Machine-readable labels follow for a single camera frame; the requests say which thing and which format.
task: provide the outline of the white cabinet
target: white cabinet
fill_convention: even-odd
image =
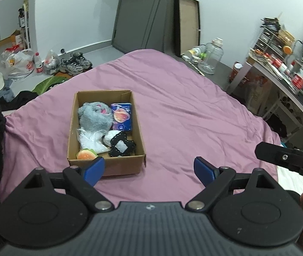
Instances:
[[[9,37],[15,30],[19,30],[19,8],[23,0],[0,0],[0,38]]]

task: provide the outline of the door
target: door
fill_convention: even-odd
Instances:
[[[120,0],[113,46],[123,53],[142,48],[154,0]]]
[[[164,52],[163,39],[165,34],[165,26],[171,26],[173,29],[173,16],[171,17],[170,21],[167,19],[166,22],[166,10],[168,1],[169,0],[160,0],[155,18],[151,25],[151,30],[145,37],[143,48],[155,49],[160,52]]]
[[[0,38],[10,37],[19,30],[19,8],[22,8],[23,0],[0,0]]]

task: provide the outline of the white wall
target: white wall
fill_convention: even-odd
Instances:
[[[35,33],[42,58],[111,40],[118,0],[35,0]]]
[[[199,0],[201,43],[224,40],[222,63],[244,61],[260,33],[261,18],[277,17],[296,39],[303,40],[303,0]]]

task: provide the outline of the cardboard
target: cardboard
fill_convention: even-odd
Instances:
[[[174,0],[174,35],[178,57],[200,44],[199,1]]]
[[[23,40],[19,30],[16,30],[15,32],[12,33],[12,35],[10,36],[10,40],[13,46],[19,45],[21,48],[24,48]]]
[[[99,156],[105,159],[105,171],[103,176],[131,175],[140,173],[142,165],[145,163],[145,150],[140,126],[138,124],[137,112],[133,93],[130,90],[100,90],[100,91],[80,91],[74,96],[70,134],[68,137],[67,159],[71,166],[85,166],[91,160],[77,160],[76,155],[80,150],[77,139],[77,129],[79,128],[78,109],[85,102],[102,102],[110,106],[113,103],[131,103],[132,131],[126,132],[129,140],[136,143],[135,154],[126,157],[110,157],[108,153],[101,153]]]

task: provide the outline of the stuffed animal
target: stuffed animal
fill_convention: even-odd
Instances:
[[[79,125],[86,132],[109,131],[113,123],[110,107],[101,102],[84,103],[78,109]]]

